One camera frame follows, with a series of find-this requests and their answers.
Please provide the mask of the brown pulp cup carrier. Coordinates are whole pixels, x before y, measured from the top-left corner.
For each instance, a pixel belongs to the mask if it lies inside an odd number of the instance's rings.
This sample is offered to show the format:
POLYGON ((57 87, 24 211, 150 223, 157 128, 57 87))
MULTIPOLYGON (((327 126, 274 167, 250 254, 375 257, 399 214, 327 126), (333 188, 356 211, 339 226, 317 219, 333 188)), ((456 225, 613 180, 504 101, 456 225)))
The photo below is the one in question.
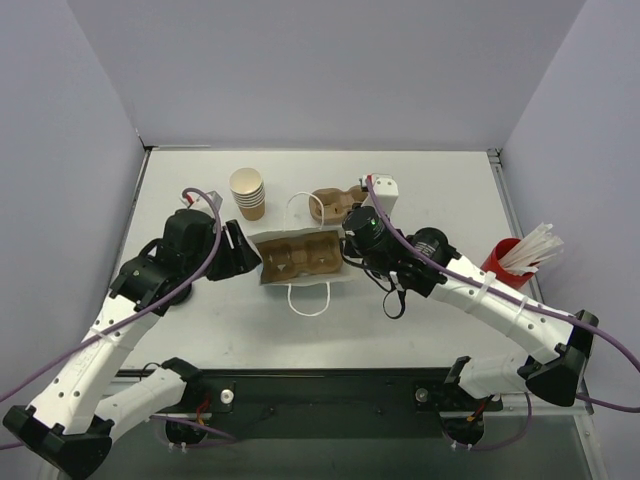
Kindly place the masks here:
POLYGON ((262 257, 261 281, 282 282, 299 276, 339 271, 343 260, 336 240, 273 240, 257 246, 262 257))

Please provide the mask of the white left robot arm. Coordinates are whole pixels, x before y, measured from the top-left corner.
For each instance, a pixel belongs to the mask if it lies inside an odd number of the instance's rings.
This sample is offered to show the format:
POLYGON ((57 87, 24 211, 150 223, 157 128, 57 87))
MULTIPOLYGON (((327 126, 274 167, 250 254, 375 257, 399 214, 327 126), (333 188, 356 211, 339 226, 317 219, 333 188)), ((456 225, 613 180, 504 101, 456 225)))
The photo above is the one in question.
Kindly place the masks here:
POLYGON ((111 397, 104 393, 146 333, 189 298, 195 281, 226 280, 261 263, 238 222, 221 221, 217 192, 187 188, 182 196, 186 205, 166 220, 162 236, 121 266, 82 342, 57 359, 62 368, 51 383, 4 416, 7 430, 70 479, 91 476, 113 444, 152 415, 199 406, 203 373, 179 358, 111 397))

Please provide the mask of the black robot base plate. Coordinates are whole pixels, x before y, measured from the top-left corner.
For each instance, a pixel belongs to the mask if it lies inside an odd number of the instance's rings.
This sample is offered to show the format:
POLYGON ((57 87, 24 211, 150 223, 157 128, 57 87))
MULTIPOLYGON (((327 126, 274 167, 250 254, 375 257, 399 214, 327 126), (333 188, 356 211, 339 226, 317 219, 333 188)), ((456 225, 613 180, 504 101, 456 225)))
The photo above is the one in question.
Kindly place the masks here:
POLYGON ((447 368, 206 370, 166 414, 248 439, 424 439, 479 409, 447 368))

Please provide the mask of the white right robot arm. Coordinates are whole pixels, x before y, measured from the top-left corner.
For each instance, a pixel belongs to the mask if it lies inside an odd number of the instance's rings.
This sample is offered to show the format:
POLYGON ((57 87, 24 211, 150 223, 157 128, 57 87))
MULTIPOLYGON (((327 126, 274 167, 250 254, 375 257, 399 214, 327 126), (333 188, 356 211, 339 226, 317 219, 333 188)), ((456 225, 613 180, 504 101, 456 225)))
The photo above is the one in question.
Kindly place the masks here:
POLYGON ((377 283, 386 282, 401 303, 408 292, 455 307, 493 328, 521 348, 495 358, 461 357, 445 380, 446 401, 464 408, 476 399, 531 393, 560 407, 577 399, 591 355, 595 316, 580 312, 572 325, 563 312, 547 309, 484 272, 431 227, 404 235, 392 227, 382 195, 395 194, 389 176, 365 175, 369 194, 342 223, 343 255, 377 283))

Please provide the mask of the stack of brown paper cups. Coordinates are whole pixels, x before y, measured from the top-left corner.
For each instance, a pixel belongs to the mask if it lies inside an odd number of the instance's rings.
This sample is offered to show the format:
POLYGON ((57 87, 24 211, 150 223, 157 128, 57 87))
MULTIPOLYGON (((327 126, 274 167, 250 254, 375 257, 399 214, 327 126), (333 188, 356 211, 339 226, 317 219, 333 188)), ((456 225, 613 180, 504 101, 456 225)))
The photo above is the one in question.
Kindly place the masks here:
POLYGON ((242 216, 260 220, 266 211, 265 187, 261 174, 253 168, 241 168, 229 178, 229 188, 242 216))

